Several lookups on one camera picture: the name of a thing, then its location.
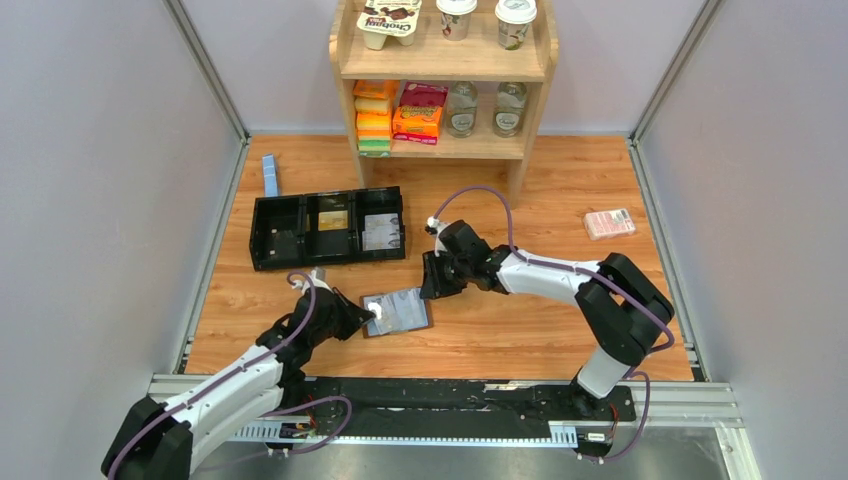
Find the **brown leather card holder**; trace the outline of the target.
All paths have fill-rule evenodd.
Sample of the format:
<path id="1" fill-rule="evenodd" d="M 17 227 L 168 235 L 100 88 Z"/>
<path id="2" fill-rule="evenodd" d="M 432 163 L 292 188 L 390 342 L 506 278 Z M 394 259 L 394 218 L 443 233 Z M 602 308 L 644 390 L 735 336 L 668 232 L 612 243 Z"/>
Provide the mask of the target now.
<path id="1" fill-rule="evenodd" d="M 419 287 L 365 295 L 360 302 L 364 309 L 376 315 L 363 327 L 365 338 L 408 333 L 433 326 L 430 305 L 421 298 Z"/>

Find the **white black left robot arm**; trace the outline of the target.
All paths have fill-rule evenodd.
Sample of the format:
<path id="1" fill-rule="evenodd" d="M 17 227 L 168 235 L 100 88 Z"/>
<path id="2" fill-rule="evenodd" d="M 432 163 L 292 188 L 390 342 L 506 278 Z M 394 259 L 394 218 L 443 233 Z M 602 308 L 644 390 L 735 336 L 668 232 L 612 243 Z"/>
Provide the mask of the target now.
<path id="1" fill-rule="evenodd" d="M 292 312 L 265 330 L 236 361 L 182 394 L 145 396 L 126 414 L 101 464 L 109 479 L 187 479 L 218 446 L 257 418 L 344 405 L 341 395 L 311 400 L 303 366 L 327 339 L 347 340 L 383 310 L 363 309 L 335 288 L 306 287 Z"/>

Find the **silver VIP card middle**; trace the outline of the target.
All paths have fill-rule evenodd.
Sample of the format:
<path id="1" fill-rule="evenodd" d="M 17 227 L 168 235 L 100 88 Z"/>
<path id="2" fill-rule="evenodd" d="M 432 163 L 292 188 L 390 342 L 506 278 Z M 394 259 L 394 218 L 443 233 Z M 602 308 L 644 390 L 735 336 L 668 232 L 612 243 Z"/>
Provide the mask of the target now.
<path id="1" fill-rule="evenodd" d="M 362 242 L 364 251 L 397 249 L 403 245 L 400 231 L 387 228 L 363 231 Z"/>

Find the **gold credit card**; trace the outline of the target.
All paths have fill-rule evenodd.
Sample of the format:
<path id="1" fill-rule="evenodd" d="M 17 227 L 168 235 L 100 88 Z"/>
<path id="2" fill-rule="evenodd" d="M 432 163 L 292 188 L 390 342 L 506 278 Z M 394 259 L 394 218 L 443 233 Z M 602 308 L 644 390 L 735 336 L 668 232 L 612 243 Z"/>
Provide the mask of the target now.
<path id="1" fill-rule="evenodd" d="M 317 230 L 337 231 L 349 228 L 349 213 L 347 210 L 321 211 L 317 215 Z"/>

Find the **black three-compartment tray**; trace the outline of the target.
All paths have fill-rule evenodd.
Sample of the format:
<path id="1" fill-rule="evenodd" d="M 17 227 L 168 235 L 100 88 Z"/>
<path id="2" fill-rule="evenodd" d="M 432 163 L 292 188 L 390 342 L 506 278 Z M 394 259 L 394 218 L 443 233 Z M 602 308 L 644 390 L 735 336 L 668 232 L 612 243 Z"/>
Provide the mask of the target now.
<path id="1" fill-rule="evenodd" d="M 347 210 L 347 230 L 317 230 L 321 211 Z M 254 211 L 249 252 L 256 271 L 350 263 L 402 260 L 406 257 L 403 197 L 397 186 L 259 198 Z M 403 245 L 364 251 L 364 217 L 397 213 Z"/>

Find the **orange snack box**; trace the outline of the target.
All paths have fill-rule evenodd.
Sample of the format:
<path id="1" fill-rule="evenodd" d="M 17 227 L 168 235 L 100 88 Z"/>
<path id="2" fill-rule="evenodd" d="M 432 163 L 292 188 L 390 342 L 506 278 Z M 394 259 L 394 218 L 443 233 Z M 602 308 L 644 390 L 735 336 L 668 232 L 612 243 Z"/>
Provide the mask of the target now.
<path id="1" fill-rule="evenodd" d="M 437 139 L 442 113 L 442 106 L 400 105 L 393 115 L 392 132 L 395 136 L 403 134 Z"/>

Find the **glass water bottle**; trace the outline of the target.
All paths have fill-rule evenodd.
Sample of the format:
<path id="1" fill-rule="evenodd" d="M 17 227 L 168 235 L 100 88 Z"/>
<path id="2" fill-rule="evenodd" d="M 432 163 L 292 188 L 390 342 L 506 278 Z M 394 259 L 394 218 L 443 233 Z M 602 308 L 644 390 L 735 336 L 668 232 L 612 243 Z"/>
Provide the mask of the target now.
<path id="1" fill-rule="evenodd" d="M 456 138 L 473 133 L 478 108 L 478 91 L 470 81 L 456 81 L 450 87 L 445 104 L 445 128 Z"/>
<path id="2" fill-rule="evenodd" d="M 495 135 L 517 135 L 523 125 L 528 90 L 522 82 L 501 82 L 495 95 L 492 128 Z"/>

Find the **right glass water bottle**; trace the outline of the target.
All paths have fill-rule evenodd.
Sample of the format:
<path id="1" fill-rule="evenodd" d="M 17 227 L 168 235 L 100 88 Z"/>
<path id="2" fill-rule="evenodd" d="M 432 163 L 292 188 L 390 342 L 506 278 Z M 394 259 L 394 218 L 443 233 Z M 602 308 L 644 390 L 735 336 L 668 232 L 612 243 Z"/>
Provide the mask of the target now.
<path id="1" fill-rule="evenodd" d="M 495 95 L 492 128 L 495 135 L 517 135 L 523 125 L 528 90 L 522 82 L 501 82 Z"/>

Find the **blue plastic strip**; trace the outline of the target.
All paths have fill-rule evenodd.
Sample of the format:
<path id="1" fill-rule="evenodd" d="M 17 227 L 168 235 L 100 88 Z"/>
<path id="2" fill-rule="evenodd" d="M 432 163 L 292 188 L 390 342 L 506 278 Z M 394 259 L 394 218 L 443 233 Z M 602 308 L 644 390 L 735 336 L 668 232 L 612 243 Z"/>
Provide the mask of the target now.
<path id="1" fill-rule="evenodd" d="M 264 181 L 264 195 L 266 197 L 277 197 L 280 195 L 277 162 L 273 154 L 262 157 L 262 172 Z"/>

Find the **stack of colourful sponges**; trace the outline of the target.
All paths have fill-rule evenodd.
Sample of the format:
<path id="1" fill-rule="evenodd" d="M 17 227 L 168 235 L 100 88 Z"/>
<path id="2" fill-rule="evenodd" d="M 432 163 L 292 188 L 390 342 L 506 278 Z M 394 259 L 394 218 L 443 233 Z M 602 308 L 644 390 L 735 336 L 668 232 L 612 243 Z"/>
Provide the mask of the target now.
<path id="1" fill-rule="evenodd" d="M 355 138 L 361 156 L 390 156 L 399 88 L 399 80 L 360 79 L 354 83 Z"/>

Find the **left paper coffee cup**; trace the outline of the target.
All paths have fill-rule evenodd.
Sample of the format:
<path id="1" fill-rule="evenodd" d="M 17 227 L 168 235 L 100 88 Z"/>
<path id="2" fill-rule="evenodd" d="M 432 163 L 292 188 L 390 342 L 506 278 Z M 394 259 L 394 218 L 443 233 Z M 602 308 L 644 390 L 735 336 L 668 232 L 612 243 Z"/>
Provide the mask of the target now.
<path id="1" fill-rule="evenodd" d="M 471 15 L 476 10 L 477 0 L 437 0 L 440 12 L 441 31 L 445 39 L 460 41 L 467 37 Z"/>

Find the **paper coffee cup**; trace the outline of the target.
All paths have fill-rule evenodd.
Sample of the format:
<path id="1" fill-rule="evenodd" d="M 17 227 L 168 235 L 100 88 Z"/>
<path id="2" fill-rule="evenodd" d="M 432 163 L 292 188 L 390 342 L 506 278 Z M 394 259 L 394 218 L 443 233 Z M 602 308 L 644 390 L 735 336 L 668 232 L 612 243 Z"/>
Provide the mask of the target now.
<path id="1" fill-rule="evenodd" d="M 499 44 L 508 51 L 520 49 L 537 13 L 534 0 L 500 0 L 495 6 Z"/>
<path id="2" fill-rule="evenodd" d="M 440 12 L 441 31 L 445 39 L 460 41 L 467 37 L 471 15 L 476 10 L 477 0 L 437 0 Z"/>

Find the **yogurt cup multipack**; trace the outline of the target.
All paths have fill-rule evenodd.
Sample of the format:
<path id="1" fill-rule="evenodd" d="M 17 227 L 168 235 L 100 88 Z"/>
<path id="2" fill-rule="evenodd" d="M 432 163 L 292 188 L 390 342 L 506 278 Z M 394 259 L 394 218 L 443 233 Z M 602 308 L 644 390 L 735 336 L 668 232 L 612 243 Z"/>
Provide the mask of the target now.
<path id="1" fill-rule="evenodd" d="M 388 38 L 395 38 L 402 46 L 411 46 L 420 10 L 420 0 L 368 0 L 356 25 L 370 50 L 382 50 Z"/>

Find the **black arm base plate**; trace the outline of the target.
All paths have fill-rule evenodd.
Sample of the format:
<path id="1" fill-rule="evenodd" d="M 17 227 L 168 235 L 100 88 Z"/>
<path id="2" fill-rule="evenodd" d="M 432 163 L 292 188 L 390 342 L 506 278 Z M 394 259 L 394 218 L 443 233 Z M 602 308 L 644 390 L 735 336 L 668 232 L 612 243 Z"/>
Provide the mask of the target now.
<path id="1" fill-rule="evenodd" d="M 639 415 L 625 386 L 598 400 L 571 383 L 456 379 L 318 377 L 285 393 L 281 406 L 303 404 L 320 434 L 414 439 L 542 439 L 552 421 L 610 425 Z"/>

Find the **aluminium frame rail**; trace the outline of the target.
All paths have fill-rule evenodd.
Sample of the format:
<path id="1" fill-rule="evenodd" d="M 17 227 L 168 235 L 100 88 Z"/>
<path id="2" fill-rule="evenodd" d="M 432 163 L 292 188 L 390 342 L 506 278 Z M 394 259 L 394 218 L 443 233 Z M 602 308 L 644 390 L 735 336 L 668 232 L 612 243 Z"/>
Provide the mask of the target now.
<path id="1" fill-rule="evenodd" d="M 281 388 L 259 368 L 156 378 L 101 469 L 110 479 L 185 479 L 230 440 L 288 452 L 322 441 L 554 448 L 603 464 L 633 451 L 630 428 L 652 427 L 711 433 L 730 478 L 760 475 L 725 384 L 625 381 L 597 400 L 564 381 L 317 377 Z"/>

